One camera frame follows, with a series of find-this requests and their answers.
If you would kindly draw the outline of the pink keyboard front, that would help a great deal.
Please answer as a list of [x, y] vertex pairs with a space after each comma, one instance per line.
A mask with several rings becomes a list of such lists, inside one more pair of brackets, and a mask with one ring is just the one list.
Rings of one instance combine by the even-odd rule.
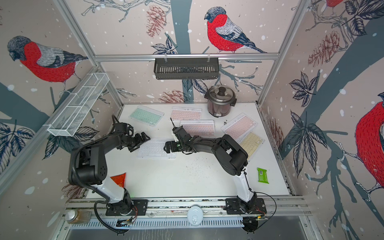
[[182, 120], [180, 125], [191, 136], [213, 137], [215, 135], [213, 120]]

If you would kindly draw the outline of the white keyboard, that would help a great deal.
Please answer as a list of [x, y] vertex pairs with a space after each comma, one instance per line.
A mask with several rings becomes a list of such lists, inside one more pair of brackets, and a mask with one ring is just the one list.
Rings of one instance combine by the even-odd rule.
[[139, 148], [138, 159], [145, 160], [175, 160], [177, 157], [176, 153], [167, 154], [164, 150], [166, 142], [171, 139], [155, 138], [142, 144]]

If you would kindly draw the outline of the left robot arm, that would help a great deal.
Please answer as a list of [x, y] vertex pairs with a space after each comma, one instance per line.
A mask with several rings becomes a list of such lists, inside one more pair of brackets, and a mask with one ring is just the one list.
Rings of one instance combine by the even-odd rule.
[[128, 191], [109, 177], [106, 154], [113, 149], [123, 148], [133, 152], [150, 139], [144, 132], [134, 133], [134, 128], [129, 124], [114, 123], [108, 135], [72, 150], [69, 183], [97, 193], [114, 213], [130, 213], [134, 203]]

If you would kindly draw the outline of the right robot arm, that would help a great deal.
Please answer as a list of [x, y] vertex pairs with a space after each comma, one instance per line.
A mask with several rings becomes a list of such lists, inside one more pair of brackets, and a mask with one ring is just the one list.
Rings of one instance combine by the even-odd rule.
[[164, 145], [168, 154], [182, 152], [185, 155], [193, 153], [210, 153], [218, 160], [221, 167], [234, 177], [237, 189], [236, 205], [225, 207], [232, 213], [251, 214], [257, 208], [257, 194], [252, 191], [247, 179], [246, 167], [248, 153], [229, 135], [221, 138], [203, 138], [191, 136], [183, 126], [173, 126], [174, 141]]

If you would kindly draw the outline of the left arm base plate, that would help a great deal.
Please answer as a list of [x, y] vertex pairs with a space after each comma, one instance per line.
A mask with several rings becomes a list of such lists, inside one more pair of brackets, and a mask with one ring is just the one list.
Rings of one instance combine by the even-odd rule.
[[107, 204], [106, 216], [145, 216], [149, 201], [146, 199], [122, 200], [118, 203]]

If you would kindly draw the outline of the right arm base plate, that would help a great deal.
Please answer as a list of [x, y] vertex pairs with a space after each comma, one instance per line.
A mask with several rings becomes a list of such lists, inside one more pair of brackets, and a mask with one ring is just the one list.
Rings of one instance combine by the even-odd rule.
[[253, 196], [248, 202], [245, 202], [238, 197], [225, 199], [225, 202], [224, 210], [228, 215], [267, 214], [264, 200], [262, 198], [257, 198], [256, 196]]

